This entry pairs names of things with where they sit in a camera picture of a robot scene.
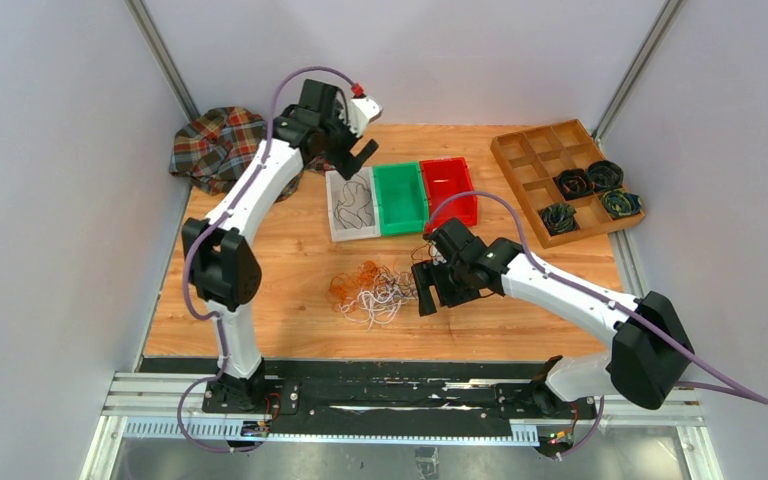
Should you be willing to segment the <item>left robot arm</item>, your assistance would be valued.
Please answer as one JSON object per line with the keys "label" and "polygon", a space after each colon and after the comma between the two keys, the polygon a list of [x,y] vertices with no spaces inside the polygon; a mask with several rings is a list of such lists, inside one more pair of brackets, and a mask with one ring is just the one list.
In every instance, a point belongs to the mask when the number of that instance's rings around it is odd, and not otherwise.
{"label": "left robot arm", "polygon": [[264,140],[228,199],[206,218],[185,221],[185,299],[204,301],[207,310],[200,317],[212,322],[219,348],[218,371],[205,382],[211,400],[243,413],[258,411],[268,400],[253,320],[262,281],[255,236],[285,187],[316,158],[351,179],[378,148],[370,140],[359,153],[352,151],[381,113],[357,82],[343,90],[305,80],[298,101],[267,123]]}

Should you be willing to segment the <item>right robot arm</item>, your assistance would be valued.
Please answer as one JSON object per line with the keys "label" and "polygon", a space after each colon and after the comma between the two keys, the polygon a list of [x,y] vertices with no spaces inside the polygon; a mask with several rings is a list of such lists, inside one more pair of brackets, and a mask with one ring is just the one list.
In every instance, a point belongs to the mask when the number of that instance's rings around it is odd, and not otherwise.
{"label": "right robot arm", "polygon": [[451,219],[425,237],[432,255],[412,265],[422,316],[481,298],[484,291],[537,305],[578,326],[606,348],[582,357],[556,355],[529,381],[521,400],[555,417],[585,397],[620,395],[657,410],[689,365],[692,346],[672,303],[584,281],[507,238],[485,243]]}

